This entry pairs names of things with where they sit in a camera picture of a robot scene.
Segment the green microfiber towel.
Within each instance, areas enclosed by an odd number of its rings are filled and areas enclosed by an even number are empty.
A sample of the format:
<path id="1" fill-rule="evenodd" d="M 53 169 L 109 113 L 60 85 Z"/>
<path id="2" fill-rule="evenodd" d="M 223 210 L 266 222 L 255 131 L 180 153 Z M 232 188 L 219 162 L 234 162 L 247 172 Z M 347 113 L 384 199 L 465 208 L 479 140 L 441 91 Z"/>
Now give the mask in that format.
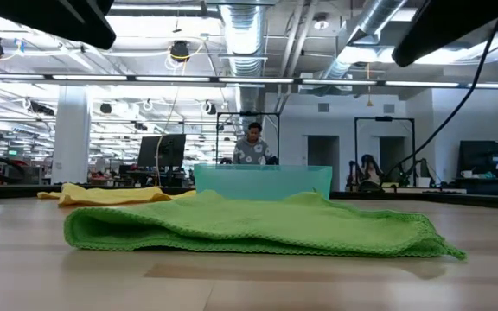
<path id="1" fill-rule="evenodd" d="M 136 206 L 82 207 L 64 221 L 72 247 L 340 257 L 467 255 L 420 213 L 368 211 L 316 192 L 278 201 L 231 200 L 215 191 Z"/>

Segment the yellow microfiber towel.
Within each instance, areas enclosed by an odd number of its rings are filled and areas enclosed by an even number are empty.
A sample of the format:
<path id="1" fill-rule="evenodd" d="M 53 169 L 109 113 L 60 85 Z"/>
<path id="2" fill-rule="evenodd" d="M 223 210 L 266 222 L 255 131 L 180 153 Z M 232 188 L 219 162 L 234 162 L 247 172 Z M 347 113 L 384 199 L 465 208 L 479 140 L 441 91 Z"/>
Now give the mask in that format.
<path id="1" fill-rule="evenodd" d="M 58 206 L 115 206 L 169 201 L 196 195 L 195 190 L 183 194 L 166 194 L 160 187 L 103 189 L 90 188 L 66 183 L 60 192 L 38 192 L 41 200 L 57 200 Z"/>

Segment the teal translucent plastic basket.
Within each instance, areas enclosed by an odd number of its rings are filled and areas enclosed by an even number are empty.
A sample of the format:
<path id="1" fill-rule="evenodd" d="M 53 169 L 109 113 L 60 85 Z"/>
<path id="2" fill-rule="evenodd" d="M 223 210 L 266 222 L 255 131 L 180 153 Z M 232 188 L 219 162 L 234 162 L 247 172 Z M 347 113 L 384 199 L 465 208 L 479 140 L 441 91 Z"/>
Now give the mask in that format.
<path id="1" fill-rule="evenodd" d="M 282 200 L 317 192 L 329 197 L 332 168 L 326 166 L 197 164 L 197 192 L 211 190 L 230 200 Z"/>

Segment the black background monitor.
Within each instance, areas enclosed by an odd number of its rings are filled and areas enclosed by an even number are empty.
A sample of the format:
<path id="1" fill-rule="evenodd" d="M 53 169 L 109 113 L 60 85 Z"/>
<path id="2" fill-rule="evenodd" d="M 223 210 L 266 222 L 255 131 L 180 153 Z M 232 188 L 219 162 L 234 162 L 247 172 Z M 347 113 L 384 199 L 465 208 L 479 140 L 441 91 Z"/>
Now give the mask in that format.
<path id="1" fill-rule="evenodd" d="M 139 167 L 181 167 L 186 143 L 185 134 L 145 136 L 142 138 L 137 165 Z"/>

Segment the white pillar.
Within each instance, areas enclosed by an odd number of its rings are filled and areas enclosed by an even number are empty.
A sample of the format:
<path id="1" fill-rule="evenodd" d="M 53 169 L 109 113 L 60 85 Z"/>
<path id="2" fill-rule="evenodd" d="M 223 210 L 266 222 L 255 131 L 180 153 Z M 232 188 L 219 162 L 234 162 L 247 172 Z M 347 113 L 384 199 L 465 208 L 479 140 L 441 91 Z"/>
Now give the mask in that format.
<path id="1" fill-rule="evenodd" d="M 86 86 L 61 86 L 51 181 L 86 183 L 93 102 Z"/>

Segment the black gantry frame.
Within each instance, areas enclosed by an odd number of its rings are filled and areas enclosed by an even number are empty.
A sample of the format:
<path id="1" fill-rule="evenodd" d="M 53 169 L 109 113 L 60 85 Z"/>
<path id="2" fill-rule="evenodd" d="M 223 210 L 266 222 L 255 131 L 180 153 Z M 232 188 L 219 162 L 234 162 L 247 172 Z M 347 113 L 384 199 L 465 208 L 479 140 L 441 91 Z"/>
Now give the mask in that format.
<path id="1" fill-rule="evenodd" d="M 280 129 L 281 129 L 281 114 L 278 112 L 258 112 L 258 111 L 241 111 L 241 112 L 217 112 L 216 114 L 216 119 L 215 119 L 215 147 L 214 147 L 214 161 L 216 164 L 219 163 L 219 134 L 220 134 L 220 127 L 224 123 L 228 123 L 228 121 L 221 122 L 220 118 L 225 115 L 228 116 L 228 119 L 231 117 L 269 117 L 269 116 L 274 116 L 277 119 L 276 123 L 271 122 L 276 129 L 276 136 L 277 136 L 277 158 L 279 162 L 279 156 L 280 156 Z"/>
<path id="2" fill-rule="evenodd" d="M 395 168 L 398 167 L 398 165 L 401 165 L 408 160 L 411 160 L 411 166 L 410 166 L 410 172 L 408 173 L 403 173 L 407 177 L 411 176 L 412 177 L 412 184 L 413 186 L 417 185 L 417 176 L 416 176 L 416 171 L 415 171 L 415 163 L 416 163 L 416 154 L 417 154 L 417 146 L 416 146 L 416 129 L 415 129 L 415 119 L 414 118 L 409 118 L 409 117 L 390 117 L 390 116 L 377 116 L 377 117 L 354 117 L 354 160 L 357 162 L 359 161 L 359 156 L 358 156 L 358 132 L 359 132 L 359 121 L 360 120 L 371 120 L 374 122 L 393 122 L 393 121 L 406 121 L 411 124 L 411 133 L 412 133 L 412 152 L 409 156 L 401 160 L 395 165 Z"/>

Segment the silver ceiling duct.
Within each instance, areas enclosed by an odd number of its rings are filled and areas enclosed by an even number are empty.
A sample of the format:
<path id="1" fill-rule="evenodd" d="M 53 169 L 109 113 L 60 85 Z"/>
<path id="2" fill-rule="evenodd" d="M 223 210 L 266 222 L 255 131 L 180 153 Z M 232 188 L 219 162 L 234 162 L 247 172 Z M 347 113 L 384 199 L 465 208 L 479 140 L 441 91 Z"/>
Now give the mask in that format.
<path id="1" fill-rule="evenodd" d="M 336 56 L 321 73 L 321 79 L 339 80 L 344 78 L 350 67 L 357 63 L 355 56 L 364 56 L 364 52 L 351 47 L 358 40 L 371 37 L 379 41 L 381 30 L 404 7 L 407 0 L 367 0 L 361 13 L 342 24 L 336 38 Z"/>
<path id="2" fill-rule="evenodd" d="M 221 5 L 224 36 L 233 78 L 258 78 L 263 75 L 262 58 L 265 42 L 266 8 L 248 4 Z M 256 82 L 229 82 L 235 86 L 236 105 L 239 111 L 263 112 L 264 88 Z"/>

